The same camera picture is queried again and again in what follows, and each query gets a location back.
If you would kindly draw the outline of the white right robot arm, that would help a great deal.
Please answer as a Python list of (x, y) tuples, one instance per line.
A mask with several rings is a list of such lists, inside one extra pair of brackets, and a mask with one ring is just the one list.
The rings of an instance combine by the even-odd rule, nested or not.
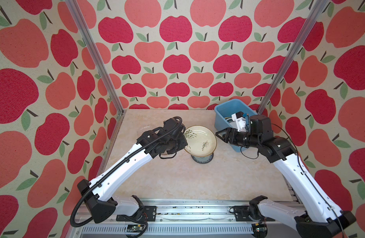
[(333, 238), (357, 221), (352, 212), (342, 210), (316, 182), (294, 145), (284, 137), (274, 136), (270, 118), (254, 115), (249, 118), (246, 131), (226, 128), (216, 132), (216, 136), (234, 146), (257, 148), (281, 172), (305, 207), (296, 210), (261, 195), (249, 202), (252, 220), (274, 219), (302, 238)]

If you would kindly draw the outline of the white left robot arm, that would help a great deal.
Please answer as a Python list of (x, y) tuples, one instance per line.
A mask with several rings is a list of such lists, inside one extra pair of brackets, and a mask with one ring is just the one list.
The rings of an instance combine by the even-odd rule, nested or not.
[(165, 154), (165, 159), (174, 158), (187, 146), (184, 132), (182, 118), (170, 118), (162, 127), (143, 132), (129, 152), (107, 171), (92, 180), (79, 182), (77, 188), (81, 199), (70, 216), (71, 226), (81, 227), (91, 221), (98, 224), (112, 215), (139, 220), (144, 213), (140, 199), (135, 195), (114, 198), (114, 193), (134, 172), (155, 157)]

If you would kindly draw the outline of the green red rim plate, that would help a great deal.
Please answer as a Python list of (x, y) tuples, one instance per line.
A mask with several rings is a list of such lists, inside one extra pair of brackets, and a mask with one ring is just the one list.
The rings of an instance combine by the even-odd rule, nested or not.
[(232, 117), (225, 117), (225, 120), (227, 121), (227, 123), (231, 124), (234, 123)]

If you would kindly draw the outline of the blue floral small plate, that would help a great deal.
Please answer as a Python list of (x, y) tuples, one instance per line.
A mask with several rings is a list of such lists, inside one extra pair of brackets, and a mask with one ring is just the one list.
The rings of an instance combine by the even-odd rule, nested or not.
[(198, 157), (198, 156), (191, 156), (193, 158), (193, 160), (199, 164), (207, 164), (209, 162), (212, 161), (214, 154), (212, 153), (211, 155), (205, 156), (205, 157)]

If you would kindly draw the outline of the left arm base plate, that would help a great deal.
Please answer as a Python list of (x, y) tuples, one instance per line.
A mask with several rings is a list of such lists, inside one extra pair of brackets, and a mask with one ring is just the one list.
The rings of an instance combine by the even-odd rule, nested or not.
[(157, 206), (141, 207), (134, 215), (130, 216), (131, 220), (137, 222), (155, 222), (157, 214)]

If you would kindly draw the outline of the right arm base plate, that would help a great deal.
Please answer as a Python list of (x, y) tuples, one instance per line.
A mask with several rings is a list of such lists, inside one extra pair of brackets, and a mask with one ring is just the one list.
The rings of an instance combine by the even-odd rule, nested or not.
[(235, 216), (237, 222), (275, 221), (269, 217), (263, 217), (254, 206), (233, 206), (229, 212)]

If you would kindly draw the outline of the beige brown rim plate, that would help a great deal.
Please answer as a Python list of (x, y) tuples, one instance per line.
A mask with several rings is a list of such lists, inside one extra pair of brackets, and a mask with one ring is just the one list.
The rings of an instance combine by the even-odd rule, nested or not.
[(195, 157), (207, 157), (214, 153), (217, 147), (215, 134), (204, 126), (191, 126), (184, 132), (187, 153)]

